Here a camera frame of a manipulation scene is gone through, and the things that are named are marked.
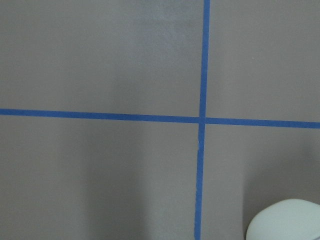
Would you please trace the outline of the cream waste bin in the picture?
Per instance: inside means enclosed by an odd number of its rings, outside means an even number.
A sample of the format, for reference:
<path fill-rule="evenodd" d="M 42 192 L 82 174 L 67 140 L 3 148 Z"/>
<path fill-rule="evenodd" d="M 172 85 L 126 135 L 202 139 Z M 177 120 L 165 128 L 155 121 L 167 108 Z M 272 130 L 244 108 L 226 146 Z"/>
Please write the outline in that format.
<path fill-rule="evenodd" d="M 320 205 L 286 199 L 260 211 L 248 225 L 247 240 L 318 240 Z"/>

